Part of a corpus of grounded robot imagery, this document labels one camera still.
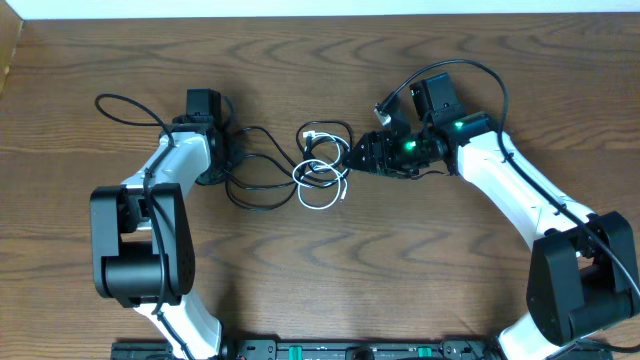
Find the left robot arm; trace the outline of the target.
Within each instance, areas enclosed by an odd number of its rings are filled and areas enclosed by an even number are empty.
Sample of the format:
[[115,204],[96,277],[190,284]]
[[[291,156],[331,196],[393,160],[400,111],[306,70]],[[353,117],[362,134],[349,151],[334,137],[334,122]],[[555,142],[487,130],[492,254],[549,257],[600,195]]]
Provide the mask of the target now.
[[93,279],[97,292],[146,317],[176,359],[217,359],[222,324],[194,288],[195,250],[185,200],[228,166],[221,122],[174,119],[146,163],[117,186],[90,196]]

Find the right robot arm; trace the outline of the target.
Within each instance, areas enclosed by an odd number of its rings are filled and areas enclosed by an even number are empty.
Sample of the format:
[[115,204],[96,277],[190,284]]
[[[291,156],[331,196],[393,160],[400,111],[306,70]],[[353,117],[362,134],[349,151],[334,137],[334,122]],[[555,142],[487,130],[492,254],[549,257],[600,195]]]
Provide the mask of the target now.
[[467,113],[450,77],[410,86],[423,128],[413,132],[398,100],[378,108],[383,128],[364,134],[343,163],[399,179],[442,161],[482,191],[531,251],[528,311],[497,337],[504,359],[551,359],[613,346],[590,335],[639,313],[633,230],[619,213],[596,214],[551,183],[485,112]]

